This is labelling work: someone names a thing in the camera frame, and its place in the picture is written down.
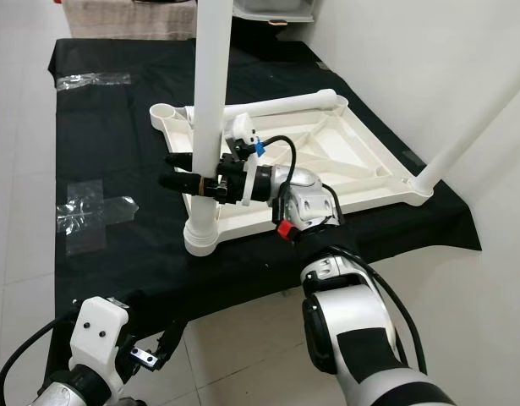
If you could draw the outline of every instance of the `vertical white pole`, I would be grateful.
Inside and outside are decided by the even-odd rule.
[[[410,180],[415,191],[421,195],[432,195],[436,184],[452,168],[457,159],[472,146],[519,93],[520,80],[513,83],[492,102],[483,118],[474,125],[472,130],[444,147],[416,178]]]
[[[198,1],[192,171],[209,178],[215,177],[220,160],[232,14],[233,0]],[[192,197],[183,235],[190,254],[205,256],[214,251],[218,225],[213,199]]]

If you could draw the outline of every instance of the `white pipe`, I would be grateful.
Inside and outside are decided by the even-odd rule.
[[[233,0],[205,0],[198,4],[192,170],[208,178],[215,177],[220,160],[232,13]],[[192,197],[183,235],[190,254],[205,256],[214,251],[218,224],[213,199]]]
[[[432,195],[433,189],[452,168],[461,155],[482,135],[490,124],[520,93],[520,81],[515,82],[489,106],[484,119],[478,121],[471,131],[442,149],[423,171],[410,179],[410,184],[421,195]]]
[[[236,104],[224,108],[224,121],[232,120],[239,114],[247,112],[250,117],[270,116],[284,112],[333,108],[337,105],[337,94],[333,89],[323,89],[308,95],[284,97],[256,103]],[[188,120],[194,122],[194,107],[187,106]]]

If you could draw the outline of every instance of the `white tile floor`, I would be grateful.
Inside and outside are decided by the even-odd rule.
[[[54,41],[66,36],[62,6],[52,0],[0,0],[0,367],[54,310],[55,92],[47,64]],[[298,290],[275,294],[190,323],[166,367],[139,373],[126,394],[149,406],[344,404],[335,379],[309,362],[301,299]],[[48,337],[10,372],[10,406],[35,396],[47,348]]]

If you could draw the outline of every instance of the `black cloth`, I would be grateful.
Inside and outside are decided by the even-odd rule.
[[[69,184],[101,179],[104,199],[131,196],[139,205],[132,222],[106,226],[107,246],[66,255],[66,238],[55,245],[57,314],[72,299],[119,296],[141,289],[152,298],[142,317],[143,333],[163,329],[170,312],[193,320],[247,300],[299,285],[300,269],[291,245],[275,233],[219,244],[207,258],[183,245],[187,219],[183,198],[157,183],[167,170],[162,133],[151,126],[149,107],[194,103],[193,41],[60,40],[50,71],[72,74],[126,73],[128,85],[87,85],[57,93],[57,204]],[[414,174],[422,164],[352,92],[322,69],[300,42],[271,43],[247,52],[233,48],[227,104],[295,96],[332,88],[378,139]],[[479,250],[467,205],[445,184],[421,207],[404,204],[347,216],[359,253],[367,261],[432,244]],[[69,329],[53,334],[50,369],[65,366]]]

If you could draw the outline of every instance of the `clear tape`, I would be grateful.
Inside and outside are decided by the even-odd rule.
[[[57,233],[66,234],[66,255],[106,248],[106,226],[130,222],[140,207],[128,196],[103,199],[101,180],[68,185],[57,206]]]
[[[71,74],[57,79],[55,88],[57,91],[69,91],[88,85],[111,86],[111,85],[131,85],[130,74],[124,73],[91,73],[91,74]]]

